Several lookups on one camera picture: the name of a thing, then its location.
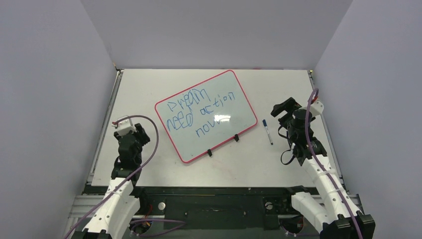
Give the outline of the white whiteboard marker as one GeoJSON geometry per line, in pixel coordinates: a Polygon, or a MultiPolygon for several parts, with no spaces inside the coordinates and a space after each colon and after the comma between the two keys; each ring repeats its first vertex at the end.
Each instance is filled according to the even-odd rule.
{"type": "Polygon", "coordinates": [[[272,138],[271,138],[271,135],[270,135],[270,132],[269,132],[268,126],[267,126],[267,127],[264,127],[264,128],[265,128],[265,130],[266,130],[266,133],[267,133],[267,136],[268,136],[268,139],[269,139],[270,144],[271,144],[271,145],[273,145],[274,143],[273,143],[273,140],[272,140],[272,138]]]}

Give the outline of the red-framed whiteboard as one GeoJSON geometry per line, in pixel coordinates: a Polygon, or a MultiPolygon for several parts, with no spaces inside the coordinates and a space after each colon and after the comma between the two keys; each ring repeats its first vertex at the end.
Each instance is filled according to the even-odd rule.
{"type": "Polygon", "coordinates": [[[154,108],[183,163],[198,159],[258,123],[232,70],[158,101],[154,108]]]}

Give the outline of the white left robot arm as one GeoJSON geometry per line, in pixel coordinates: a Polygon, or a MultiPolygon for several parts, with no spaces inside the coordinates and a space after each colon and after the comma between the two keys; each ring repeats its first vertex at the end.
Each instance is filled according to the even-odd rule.
{"type": "Polygon", "coordinates": [[[118,141],[118,158],[103,199],[88,212],[91,219],[82,229],[74,229],[73,239],[120,239],[129,228],[134,214],[148,209],[148,200],[134,195],[140,178],[142,148],[150,137],[141,124],[125,120],[117,124],[114,137],[118,141]]]}

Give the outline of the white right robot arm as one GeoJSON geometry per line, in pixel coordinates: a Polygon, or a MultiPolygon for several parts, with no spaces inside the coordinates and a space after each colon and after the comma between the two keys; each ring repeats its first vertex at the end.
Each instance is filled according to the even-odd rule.
{"type": "Polygon", "coordinates": [[[336,169],[331,165],[323,144],[314,136],[311,122],[323,111],[319,100],[303,107],[293,98],[273,106],[271,116],[277,117],[283,137],[288,141],[292,160],[296,159],[310,176],[322,203],[317,202],[303,186],[290,187],[290,194],[281,198],[281,207],[292,213],[298,211],[310,222],[321,239],[371,239],[375,221],[352,201],[342,186],[336,169]]]}

